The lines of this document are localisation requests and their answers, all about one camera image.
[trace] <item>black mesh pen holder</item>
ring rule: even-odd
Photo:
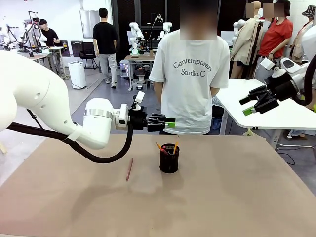
[[[172,174],[178,170],[180,148],[177,146],[173,154],[175,144],[167,143],[161,147],[168,153],[160,151],[160,170],[164,173]]]

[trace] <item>white appliance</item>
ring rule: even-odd
[[[87,86],[82,62],[68,64],[73,89],[84,89]]]

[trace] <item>chair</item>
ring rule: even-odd
[[[98,68],[98,65],[94,61],[96,56],[95,56],[93,43],[91,43],[91,42],[83,42],[82,43],[82,51],[79,52],[79,57],[82,59],[82,61],[85,59],[85,67],[84,68],[87,68],[87,61],[88,61],[88,59],[91,59],[93,69],[97,69]]]

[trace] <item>man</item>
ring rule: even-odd
[[[217,1],[183,0],[181,10],[181,29],[161,40],[150,80],[162,113],[176,118],[161,134],[205,135],[212,97],[228,87],[230,51],[216,36]]]
[[[45,42],[47,46],[49,47],[62,46],[62,43],[60,42],[58,35],[53,29],[48,27],[47,21],[45,19],[41,19],[39,21],[39,25],[40,25],[42,34],[47,38],[47,41]]]
[[[116,88],[117,83],[117,58],[116,48],[118,34],[113,25],[109,24],[108,11],[105,8],[99,9],[101,22],[96,24],[93,28],[93,43],[96,55],[100,58],[100,66],[106,84],[110,83],[108,74],[108,65],[111,69],[112,83],[111,88]]]

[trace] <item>red shirt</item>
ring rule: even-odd
[[[263,36],[259,55],[267,57],[273,49],[280,45],[285,39],[291,38],[293,33],[293,22],[289,19],[285,19],[281,24],[277,25],[277,21],[274,20],[271,23],[270,28]],[[284,48],[275,52],[275,58],[280,58],[283,56]]]

